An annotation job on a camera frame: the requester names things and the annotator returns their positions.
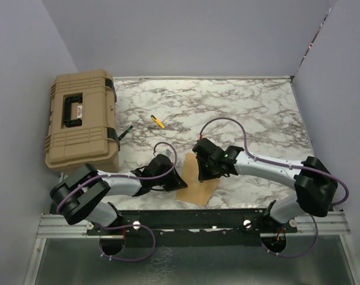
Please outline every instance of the black mounting plate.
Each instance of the black mounting plate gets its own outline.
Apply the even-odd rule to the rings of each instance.
[[[275,233],[260,223],[265,208],[223,210],[145,210],[120,211],[123,224],[139,221],[155,234],[156,246],[260,246],[261,233]],[[249,228],[245,220],[251,221]],[[297,229],[284,225],[287,233]],[[97,225],[87,231],[89,236],[122,235],[122,230],[104,230]],[[150,247],[152,237],[143,228],[128,228],[125,232],[127,247]]]

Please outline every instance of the screw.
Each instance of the screw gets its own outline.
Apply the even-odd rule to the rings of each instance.
[[[137,224],[137,225],[139,225],[140,224],[140,222],[139,221],[134,221],[132,224]],[[140,229],[140,227],[139,226],[135,226],[135,227],[133,227],[135,230],[138,230],[138,229]]]
[[[92,230],[93,228],[94,228],[94,225],[93,225],[92,223],[88,222],[88,223],[86,224],[86,229]]]
[[[244,220],[243,226],[244,226],[246,229],[249,229],[249,228],[251,228],[252,223],[251,223],[250,220]]]
[[[297,227],[297,221],[293,218],[289,220],[289,225],[291,227]]]

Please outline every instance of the white wall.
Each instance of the white wall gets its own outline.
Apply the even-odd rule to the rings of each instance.
[[[80,71],[294,75],[329,0],[42,0]]]
[[[22,284],[57,182],[44,163],[50,86],[76,72],[39,0],[0,1],[0,284]]]
[[[360,257],[360,0],[338,0],[295,77],[317,155],[349,186],[343,205]]]

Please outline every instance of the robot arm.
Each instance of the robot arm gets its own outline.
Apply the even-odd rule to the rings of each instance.
[[[77,224],[82,220],[87,220],[104,227],[119,225],[121,216],[116,207],[101,200],[109,195],[137,197],[150,190],[173,191],[186,188],[187,184],[175,168],[169,174],[155,179],[169,171],[172,165],[170,159],[163,154],[158,154],[147,166],[137,168],[126,175],[98,173],[93,165],[86,164],[57,184],[51,190],[50,197],[58,208],[61,205],[59,212],[68,224]],[[91,183],[68,198],[69,194],[85,181],[91,181]]]
[[[294,189],[295,193],[292,195],[275,200],[268,206],[263,221],[274,227],[305,213],[325,217],[337,189],[337,183],[325,176],[293,168],[293,166],[308,166],[329,173],[315,157],[307,157],[305,161],[293,161],[260,156],[263,159],[289,165],[282,167],[255,160],[241,147],[229,146],[224,151],[207,138],[199,140],[193,147],[193,152],[197,155],[200,181],[221,176],[252,175]]]

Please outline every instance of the white marble countertop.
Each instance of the white marble countertop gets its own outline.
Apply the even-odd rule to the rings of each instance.
[[[159,141],[177,150],[176,169],[182,172],[185,155],[196,144],[201,127],[210,119],[227,116],[240,121],[248,135],[249,149],[280,159],[302,160],[312,155],[289,80],[115,80],[117,133],[130,125],[121,140],[120,172],[147,165]],[[156,116],[175,131],[152,130]],[[220,147],[243,146],[237,125],[228,121],[210,124],[204,136]],[[266,207],[292,190],[257,177],[231,176],[221,182],[206,207],[178,201],[175,192],[150,193],[141,197],[106,197],[120,210],[179,210],[197,208]]]

